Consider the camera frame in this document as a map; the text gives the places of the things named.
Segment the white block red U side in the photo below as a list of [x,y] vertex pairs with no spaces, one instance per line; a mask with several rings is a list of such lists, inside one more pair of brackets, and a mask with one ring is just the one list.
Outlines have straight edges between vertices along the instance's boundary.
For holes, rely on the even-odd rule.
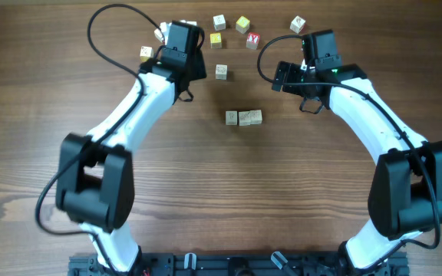
[[262,123],[262,111],[261,110],[250,110],[249,111],[250,116],[250,124],[256,125]]

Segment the white block with figure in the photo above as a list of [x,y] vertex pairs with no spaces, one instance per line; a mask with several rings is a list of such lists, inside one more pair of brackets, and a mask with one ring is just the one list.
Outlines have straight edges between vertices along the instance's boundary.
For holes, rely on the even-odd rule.
[[238,124],[238,112],[235,110],[227,110],[226,111],[226,125],[234,125]]

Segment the white block with 9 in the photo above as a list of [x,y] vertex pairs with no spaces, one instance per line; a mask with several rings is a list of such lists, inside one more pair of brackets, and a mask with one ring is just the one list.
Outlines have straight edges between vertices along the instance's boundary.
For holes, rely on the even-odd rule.
[[238,112],[239,115],[239,125],[240,126],[249,126],[251,124],[251,112],[250,111],[241,111]]

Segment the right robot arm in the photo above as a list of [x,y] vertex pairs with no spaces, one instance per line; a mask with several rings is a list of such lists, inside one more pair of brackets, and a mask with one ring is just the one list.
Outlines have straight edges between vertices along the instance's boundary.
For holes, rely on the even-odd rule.
[[333,31],[300,35],[303,62],[281,61],[272,89],[315,100],[343,119],[375,163],[369,220],[339,248],[338,270],[363,275],[381,270],[405,245],[440,244],[442,141],[413,131],[379,97],[367,74],[344,65]]

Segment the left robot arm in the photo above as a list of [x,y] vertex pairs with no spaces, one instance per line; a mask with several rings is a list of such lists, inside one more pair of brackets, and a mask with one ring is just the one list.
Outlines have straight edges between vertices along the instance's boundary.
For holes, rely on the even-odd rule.
[[134,72],[134,85],[110,116],[61,144],[55,205],[90,236],[108,274],[132,275],[140,265],[142,252],[127,223],[135,196],[133,154],[190,82],[206,78],[203,29],[173,21],[166,36],[160,56]]

